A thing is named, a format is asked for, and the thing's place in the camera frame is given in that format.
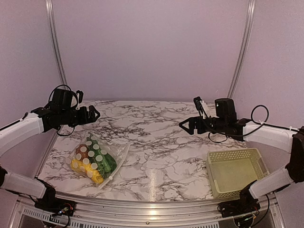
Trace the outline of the light green fake cucumber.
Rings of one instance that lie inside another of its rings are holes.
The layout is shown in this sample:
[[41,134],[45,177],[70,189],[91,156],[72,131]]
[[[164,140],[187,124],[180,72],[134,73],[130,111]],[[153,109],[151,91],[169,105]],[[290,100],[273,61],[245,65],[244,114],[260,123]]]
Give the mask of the light green fake cucumber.
[[101,155],[94,155],[96,160],[98,171],[101,175],[111,174],[116,168],[117,163],[115,159],[109,154],[108,149],[105,146],[100,145]]

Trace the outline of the pale green plastic basket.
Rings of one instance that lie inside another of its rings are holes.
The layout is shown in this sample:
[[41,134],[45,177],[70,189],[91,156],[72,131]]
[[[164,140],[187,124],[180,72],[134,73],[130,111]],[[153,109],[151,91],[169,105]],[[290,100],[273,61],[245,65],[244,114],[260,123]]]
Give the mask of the pale green plastic basket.
[[238,196],[248,184],[270,174],[256,148],[208,152],[206,169],[215,199]]

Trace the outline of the dark green fake cucumber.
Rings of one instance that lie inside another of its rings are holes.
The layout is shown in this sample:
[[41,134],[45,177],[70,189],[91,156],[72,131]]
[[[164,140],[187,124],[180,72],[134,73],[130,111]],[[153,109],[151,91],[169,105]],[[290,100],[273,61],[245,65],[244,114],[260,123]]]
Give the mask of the dark green fake cucumber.
[[97,138],[89,133],[86,137],[86,145],[88,146],[90,151],[93,151],[95,153],[95,156],[101,155],[101,149],[98,144]]

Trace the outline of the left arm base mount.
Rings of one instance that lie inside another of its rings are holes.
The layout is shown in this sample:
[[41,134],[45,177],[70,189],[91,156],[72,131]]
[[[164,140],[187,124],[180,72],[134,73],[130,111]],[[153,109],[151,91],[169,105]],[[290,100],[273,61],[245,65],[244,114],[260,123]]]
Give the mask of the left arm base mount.
[[54,189],[46,189],[42,198],[37,198],[35,207],[57,215],[73,216],[76,203],[72,200],[61,199],[56,197]]

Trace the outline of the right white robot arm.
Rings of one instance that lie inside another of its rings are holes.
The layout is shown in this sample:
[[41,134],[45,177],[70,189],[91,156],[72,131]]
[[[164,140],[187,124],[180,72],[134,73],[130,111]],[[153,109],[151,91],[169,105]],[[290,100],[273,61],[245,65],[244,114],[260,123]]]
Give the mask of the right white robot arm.
[[220,134],[264,149],[262,154],[271,173],[241,191],[241,198],[235,203],[238,212],[247,212],[254,205],[254,199],[304,181],[303,128],[277,126],[266,120],[258,122],[253,117],[238,119],[230,98],[215,100],[214,117],[207,114],[208,108],[200,97],[195,97],[193,102],[199,115],[179,124],[188,134]]

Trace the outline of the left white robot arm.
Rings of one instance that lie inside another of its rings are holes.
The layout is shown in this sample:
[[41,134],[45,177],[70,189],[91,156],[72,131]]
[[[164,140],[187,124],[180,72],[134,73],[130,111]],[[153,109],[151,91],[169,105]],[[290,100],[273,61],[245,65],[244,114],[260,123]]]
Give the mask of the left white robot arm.
[[[0,154],[4,155],[11,148],[32,136],[52,129],[59,131],[64,125],[75,128],[96,122],[100,113],[93,105],[81,106],[83,95],[82,91],[74,92],[67,85],[55,87],[44,107],[25,113],[22,118],[0,129]],[[0,187],[41,199],[42,205],[49,211],[56,211],[60,207],[59,199],[48,193],[53,190],[52,187],[40,180],[13,173],[4,168],[0,170]]]

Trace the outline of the clear polka-dot zip bag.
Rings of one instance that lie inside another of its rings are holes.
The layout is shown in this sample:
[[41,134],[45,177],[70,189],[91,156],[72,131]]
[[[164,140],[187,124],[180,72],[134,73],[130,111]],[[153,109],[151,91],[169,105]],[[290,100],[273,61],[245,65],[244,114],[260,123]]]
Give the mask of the clear polka-dot zip bag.
[[81,142],[66,158],[76,174],[90,179],[99,189],[112,181],[124,163],[130,144],[109,143],[87,131]]

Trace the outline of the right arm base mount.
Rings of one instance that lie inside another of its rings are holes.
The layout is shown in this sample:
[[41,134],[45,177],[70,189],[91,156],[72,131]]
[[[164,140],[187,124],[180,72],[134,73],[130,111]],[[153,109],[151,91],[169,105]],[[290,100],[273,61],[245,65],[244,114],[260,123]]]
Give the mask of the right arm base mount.
[[239,199],[221,202],[218,204],[218,212],[223,218],[238,216],[260,210],[258,199],[254,199],[249,192],[249,188],[240,191]]

